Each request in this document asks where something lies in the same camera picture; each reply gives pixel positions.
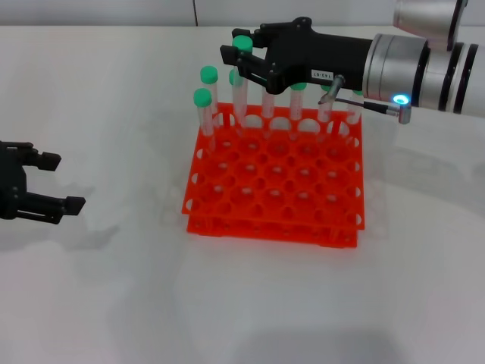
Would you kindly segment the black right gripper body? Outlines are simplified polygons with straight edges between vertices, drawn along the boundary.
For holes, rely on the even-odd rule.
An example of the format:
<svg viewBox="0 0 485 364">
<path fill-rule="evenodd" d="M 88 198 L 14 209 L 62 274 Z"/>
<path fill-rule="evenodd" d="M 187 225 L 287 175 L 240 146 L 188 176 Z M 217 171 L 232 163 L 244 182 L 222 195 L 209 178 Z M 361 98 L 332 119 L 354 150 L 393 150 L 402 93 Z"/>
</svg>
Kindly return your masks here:
<svg viewBox="0 0 485 364">
<path fill-rule="evenodd" d="M 370 39 L 336 36 L 312 29 L 311 19 L 264 25 L 268 36 L 267 90 L 280 94 L 296 83 L 329 86 L 337 76 L 347 89 L 362 90 Z"/>
</svg>

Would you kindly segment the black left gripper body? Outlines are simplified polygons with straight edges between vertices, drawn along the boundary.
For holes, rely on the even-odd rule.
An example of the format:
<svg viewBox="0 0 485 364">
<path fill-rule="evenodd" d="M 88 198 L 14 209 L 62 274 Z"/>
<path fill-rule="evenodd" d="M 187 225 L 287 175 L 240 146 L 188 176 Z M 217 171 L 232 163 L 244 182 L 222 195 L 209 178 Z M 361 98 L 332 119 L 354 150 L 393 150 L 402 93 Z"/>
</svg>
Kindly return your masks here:
<svg viewBox="0 0 485 364">
<path fill-rule="evenodd" d="M 1 219 L 13 220 L 27 193 L 23 169 L 26 143 L 1 142 Z"/>
</svg>

